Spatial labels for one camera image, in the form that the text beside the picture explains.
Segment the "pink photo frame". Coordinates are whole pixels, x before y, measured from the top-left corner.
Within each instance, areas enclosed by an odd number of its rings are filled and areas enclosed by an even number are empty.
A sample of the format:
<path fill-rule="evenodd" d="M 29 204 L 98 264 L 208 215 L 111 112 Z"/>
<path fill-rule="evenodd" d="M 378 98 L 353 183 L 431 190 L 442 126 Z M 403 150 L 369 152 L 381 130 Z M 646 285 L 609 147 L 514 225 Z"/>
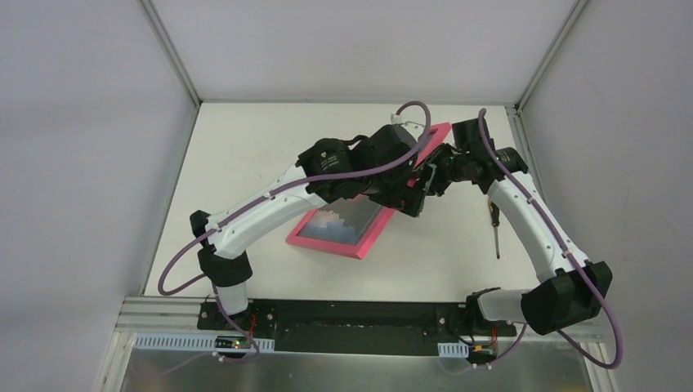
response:
<path fill-rule="evenodd" d="M 298 164 L 307 169 L 311 176 L 366 171 L 383 166 L 407 154 L 416 144 L 417 141 L 409 134 L 407 127 L 406 124 L 386 125 L 372 136 L 356 136 L 350 140 L 321 139 L 300 154 Z M 411 178 L 413 172 L 421 167 L 424 159 L 443 143 L 450 131 L 451 125 L 448 122 L 435 124 L 425 135 L 427 139 L 425 146 L 400 165 L 361 178 L 323 181 L 315 185 L 314 189 L 319 194 L 327 196 L 328 204 L 339 199 L 353 199 L 359 196 L 373 202 L 375 194 L 385 191 L 400 180 Z M 361 260 L 367 256 L 390 219 L 398 212 L 383 207 L 360 242 L 357 245 L 347 245 L 298 236 L 298 231 L 316 210 L 304 215 L 286 238 L 287 243 L 296 247 Z"/>

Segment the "black screwdriver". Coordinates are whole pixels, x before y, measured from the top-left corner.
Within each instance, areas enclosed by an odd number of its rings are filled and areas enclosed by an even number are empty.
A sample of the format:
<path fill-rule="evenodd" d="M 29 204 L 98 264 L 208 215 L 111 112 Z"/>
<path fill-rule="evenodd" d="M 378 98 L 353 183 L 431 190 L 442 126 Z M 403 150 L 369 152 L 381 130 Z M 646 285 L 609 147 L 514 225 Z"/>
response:
<path fill-rule="evenodd" d="M 500 259 L 499 246 L 499 226 L 500 226 L 500 210 L 495 203 L 489 201 L 491 225 L 494 231 L 494 250 L 496 258 Z"/>

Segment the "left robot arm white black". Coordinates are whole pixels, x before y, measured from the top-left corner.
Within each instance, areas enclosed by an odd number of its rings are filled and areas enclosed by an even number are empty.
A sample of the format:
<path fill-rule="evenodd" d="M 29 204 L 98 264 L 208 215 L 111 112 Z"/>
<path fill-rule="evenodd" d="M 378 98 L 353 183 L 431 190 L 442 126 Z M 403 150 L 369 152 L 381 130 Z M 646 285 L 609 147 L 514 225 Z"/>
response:
<path fill-rule="evenodd" d="M 213 215 L 192 214 L 193 229 L 203 239 L 197 253 L 200 268 L 217 295 L 220 322 L 234 331 L 248 323 L 250 245 L 294 217 L 342 199 L 364 196 L 382 207 L 401 209 L 418 156 L 434 134 L 427 128 L 414 138 L 395 124 L 351 140 L 323 138 L 245 204 Z"/>

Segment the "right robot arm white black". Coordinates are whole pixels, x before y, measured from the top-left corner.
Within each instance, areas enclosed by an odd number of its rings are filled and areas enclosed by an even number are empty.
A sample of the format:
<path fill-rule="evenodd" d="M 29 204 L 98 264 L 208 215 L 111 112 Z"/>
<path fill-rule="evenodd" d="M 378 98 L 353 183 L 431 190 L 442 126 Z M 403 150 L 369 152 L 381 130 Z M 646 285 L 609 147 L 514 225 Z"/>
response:
<path fill-rule="evenodd" d="M 477 185 L 515 231 L 539 283 L 531 289 L 472 293 L 465 327 L 482 335 L 496 322 L 511 321 L 547 335 L 597 317 L 613 278 L 609 266 L 590 261 L 569 240 L 539 196 L 525 161 L 513 147 L 496 149 L 485 127 L 478 118 L 452 125 L 454 144 L 439 145 L 424 161 L 434 175 L 428 193 L 441 196 L 454 182 Z"/>

